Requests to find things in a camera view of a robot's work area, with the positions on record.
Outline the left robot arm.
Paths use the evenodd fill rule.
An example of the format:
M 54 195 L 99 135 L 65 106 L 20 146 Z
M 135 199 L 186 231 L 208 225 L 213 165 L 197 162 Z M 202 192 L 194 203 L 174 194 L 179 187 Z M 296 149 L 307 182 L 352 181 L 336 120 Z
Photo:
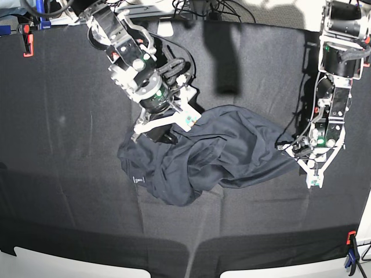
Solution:
M 314 103 L 304 131 L 288 146 L 295 159 L 316 159 L 344 143 L 351 88 L 369 66 L 370 9 L 326 1 L 319 37 Z

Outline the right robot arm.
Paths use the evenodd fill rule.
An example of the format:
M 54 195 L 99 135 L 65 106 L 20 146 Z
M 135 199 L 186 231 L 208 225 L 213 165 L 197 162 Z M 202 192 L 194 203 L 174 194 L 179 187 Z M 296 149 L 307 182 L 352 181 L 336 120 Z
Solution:
M 133 24 L 127 12 L 115 14 L 106 1 L 74 1 L 71 8 L 86 20 L 90 43 L 105 51 L 111 79 L 141 107 L 132 140 L 145 135 L 153 142 L 176 144 L 172 125 L 158 120 L 174 103 L 176 79 L 186 61 L 175 58 L 166 44 L 157 50 L 144 27 Z

